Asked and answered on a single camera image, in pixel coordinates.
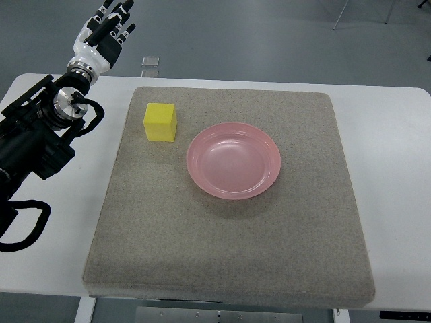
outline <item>pink plate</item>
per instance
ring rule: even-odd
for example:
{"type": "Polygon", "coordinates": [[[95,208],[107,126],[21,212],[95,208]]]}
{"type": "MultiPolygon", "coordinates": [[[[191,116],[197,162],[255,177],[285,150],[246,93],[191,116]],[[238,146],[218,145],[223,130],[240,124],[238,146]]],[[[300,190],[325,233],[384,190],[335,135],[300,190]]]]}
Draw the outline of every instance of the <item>pink plate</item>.
{"type": "Polygon", "coordinates": [[[191,142],[187,169],[205,192],[240,200],[261,194],[277,179],[281,157],[262,130],[226,122],[206,128],[191,142]]]}

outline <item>gray floor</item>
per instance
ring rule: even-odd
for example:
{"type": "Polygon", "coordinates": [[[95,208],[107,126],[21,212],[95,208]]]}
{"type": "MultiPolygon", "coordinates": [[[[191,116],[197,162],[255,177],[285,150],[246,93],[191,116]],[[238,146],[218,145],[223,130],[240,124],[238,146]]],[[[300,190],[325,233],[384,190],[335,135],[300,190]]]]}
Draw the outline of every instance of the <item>gray floor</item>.
{"type": "MultiPolygon", "coordinates": [[[[351,0],[334,31],[344,0],[136,1],[130,22],[137,28],[106,75],[139,77],[142,58],[155,55],[159,77],[420,87],[431,93],[431,5],[418,9],[419,2],[397,0],[384,24],[392,0],[351,0]]],[[[0,98],[23,73],[64,73],[81,25],[100,4],[0,1],[0,98]]],[[[76,298],[38,297],[0,294],[0,322],[73,321],[76,298]],[[38,297],[50,310],[35,305],[38,297]],[[40,316],[46,312],[52,317],[40,316]]],[[[121,312],[122,306],[96,306],[94,322],[105,322],[99,310],[121,312]]],[[[375,322],[378,314],[369,314],[353,313],[352,322],[375,322]]]]}

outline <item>yellow sponge block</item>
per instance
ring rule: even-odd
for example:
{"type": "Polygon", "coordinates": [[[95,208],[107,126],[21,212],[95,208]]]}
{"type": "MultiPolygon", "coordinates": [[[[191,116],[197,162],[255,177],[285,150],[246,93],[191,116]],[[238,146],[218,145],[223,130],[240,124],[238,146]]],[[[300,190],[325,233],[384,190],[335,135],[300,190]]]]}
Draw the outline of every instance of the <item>yellow sponge block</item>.
{"type": "Polygon", "coordinates": [[[175,140],[175,104],[149,103],[143,118],[145,133],[150,141],[175,140]]]}

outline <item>black cable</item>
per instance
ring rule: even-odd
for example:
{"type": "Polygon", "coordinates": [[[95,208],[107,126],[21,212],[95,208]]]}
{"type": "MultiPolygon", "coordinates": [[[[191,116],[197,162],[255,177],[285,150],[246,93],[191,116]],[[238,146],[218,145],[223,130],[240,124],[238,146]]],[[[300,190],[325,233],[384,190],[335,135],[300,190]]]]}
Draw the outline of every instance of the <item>black cable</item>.
{"type": "Polygon", "coordinates": [[[42,210],[42,213],[39,215],[33,231],[27,238],[21,242],[14,242],[11,244],[0,242],[0,252],[15,252],[31,246],[42,234],[45,225],[48,222],[49,215],[51,214],[51,207],[48,203],[36,200],[7,201],[4,205],[6,207],[11,207],[12,209],[40,209],[42,210]]]}
{"type": "Polygon", "coordinates": [[[103,110],[103,107],[96,101],[85,99],[85,98],[79,98],[76,96],[74,97],[74,100],[71,103],[89,104],[93,107],[94,112],[96,113],[96,116],[94,117],[93,120],[90,121],[88,126],[82,129],[80,132],[78,132],[78,134],[76,135],[77,138],[94,130],[94,128],[96,128],[97,125],[100,123],[100,121],[102,121],[102,119],[105,117],[105,111],[103,110]]]}

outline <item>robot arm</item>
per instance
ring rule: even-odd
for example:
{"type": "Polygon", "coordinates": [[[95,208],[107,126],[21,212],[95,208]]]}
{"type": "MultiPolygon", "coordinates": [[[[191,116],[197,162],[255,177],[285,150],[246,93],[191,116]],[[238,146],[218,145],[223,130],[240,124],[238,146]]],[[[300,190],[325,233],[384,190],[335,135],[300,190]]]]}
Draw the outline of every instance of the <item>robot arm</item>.
{"type": "Polygon", "coordinates": [[[84,24],[73,47],[75,56],[63,76],[53,81],[47,75],[1,112],[5,119],[0,122],[0,237],[18,209],[42,211],[26,239],[12,244],[0,242],[2,252],[22,250],[33,244],[51,212],[45,202],[10,201],[21,183],[31,172],[43,180],[59,172],[75,156],[70,147],[72,140],[92,131],[103,119],[103,108],[84,96],[100,74],[114,66],[124,41],[135,28],[131,24],[120,33],[129,19],[133,0],[119,3],[107,15],[112,2],[106,0],[84,24]],[[93,107],[96,117],[84,128],[88,106],[93,107]],[[67,130],[58,136],[55,131],[61,129],[67,130]]]}

